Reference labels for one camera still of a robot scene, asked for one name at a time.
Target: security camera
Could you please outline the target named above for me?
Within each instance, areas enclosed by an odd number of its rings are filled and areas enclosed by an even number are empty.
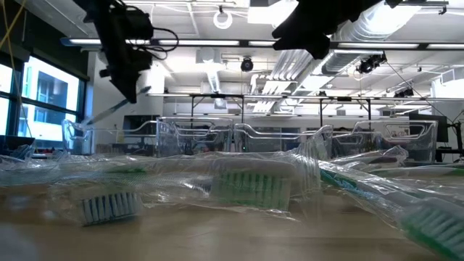
[[[251,72],[253,70],[253,62],[252,62],[252,58],[250,57],[245,57],[244,58],[244,61],[241,62],[241,71],[242,72]]]

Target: ceiling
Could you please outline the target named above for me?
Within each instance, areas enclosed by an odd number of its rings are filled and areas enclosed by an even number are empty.
[[[137,7],[152,16],[155,27],[169,28],[180,38],[214,38],[214,39],[269,39],[273,27],[247,23],[248,3],[237,2],[238,7],[230,10],[239,12],[233,15],[232,25],[225,30],[217,28],[212,20],[217,7],[198,7],[196,5],[160,6],[150,4],[148,0],[140,0],[143,4]],[[438,15],[439,8],[423,8],[404,27],[389,36],[387,41],[464,41],[464,1],[449,0],[448,13]],[[26,8],[41,19],[50,23],[69,37],[97,37],[92,24],[84,24],[84,11],[78,8],[73,0],[33,0],[28,1]],[[155,37],[170,38],[169,34],[155,32]],[[195,65],[196,48],[178,48],[169,53],[162,65],[170,73],[166,77],[168,88],[198,88],[202,81],[207,81],[204,72],[192,70]],[[226,82],[249,83],[253,73],[241,72],[239,69],[244,56],[250,56],[255,71],[272,70],[278,61],[280,52],[272,49],[222,48],[221,58],[227,62],[226,70],[219,72],[219,79]],[[388,51],[388,65],[376,69],[371,75],[360,76],[349,68],[348,75],[336,77],[331,81],[333,88],[328,95],[369,96],[379,94],[387,88],[396,86],[404,80],[413,80],[415,88],[427,95],[430,92],[430,79],[439,73],[449,70],[451,65],[464,65],[464,53],[456,51]]]

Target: plastic container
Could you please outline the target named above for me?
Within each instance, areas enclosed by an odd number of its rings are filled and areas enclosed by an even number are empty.
[[[65,151],[73,155],[113,154],[156,156],[156,135],[142,134],[147,125],[156,126],[155,120],[146,121],[134,130],[98,129],[83,127],[64,120],[62,123]]]
[[[230,152],[232,130],[233,121],[227,118],[158,118],[158,157]]]
[[[239,123],[234,125],[233,132],[236,152],[286,152],[309,138],[318,137],[319,160],[331,157],[333,128],[329,125],[302,133],[264,133],[248,124]]]
[[[438,122],[431,120],[366,120],[350,134],[334,136],[332,157],[390,149],[400,145],[410,162],[435,161]]]

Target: table surface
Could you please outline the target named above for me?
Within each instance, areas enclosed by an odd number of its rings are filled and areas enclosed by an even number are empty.
[[[438,260],[337,196],[324,196],[319,218],[294,213],[301,222],[184,206],[83,228],[12,195],[0,198],[0,260]]]

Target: window frame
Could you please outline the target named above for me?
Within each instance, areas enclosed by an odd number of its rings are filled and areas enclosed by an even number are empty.
[[[65,114],[70,114],[74,115],[76,122],[80,123],[85,115],[84,109],[85,109],[85,100],[86,100],[86,88],[87,88],[87,80],[84,79],[79,75],[76,75],[69,70],[66,70],[66,68],[57,66],[53,62],[50,62],[47,59],[43,59],[40,56],[37,55],[31,55],[31,58],[36,58],[41,60],[42,62],[47,63],[48,65],[51,65],[59,70],[62,70],[65,73],[68,73],[74,77],[76,77],[79,80],[78,84],[78,100],[77,100],[77,106],[76,110],[73,111],[71,109],[66,109],[63,107],[59,107],[53,104],[47,104],[46,102],[42,102],[39,100],[34,100],[34,99],[29,99],[26,97],[22,96],[22,89],[23,89],[23,71],[25,67],[25,63],[23,61],[20,61],[16,58],[14,58],[14,70],[12,70],[12,82],[10,86],[10,92],[3,92],[0,91],[0,98],[5,98],[9,100],[9,109],[7,112],[7,129],[5,134],[8,136],[17,136],[19,127],[20,127],[20,116],[21,116],[21,105],[19,104],[19,100],[21,99],[23,104],[30,104],[34,105],[37,108],[43,108],[45,110],[51,110],[54,112],[62,112]],[[11,58],[9,55],[5,53],[0,53],[0,65],[7,66],[12,69],[12,63],[11,63]],[[19,84],[19,90],[16,89],[15,86],[15,81],[18,81]]]

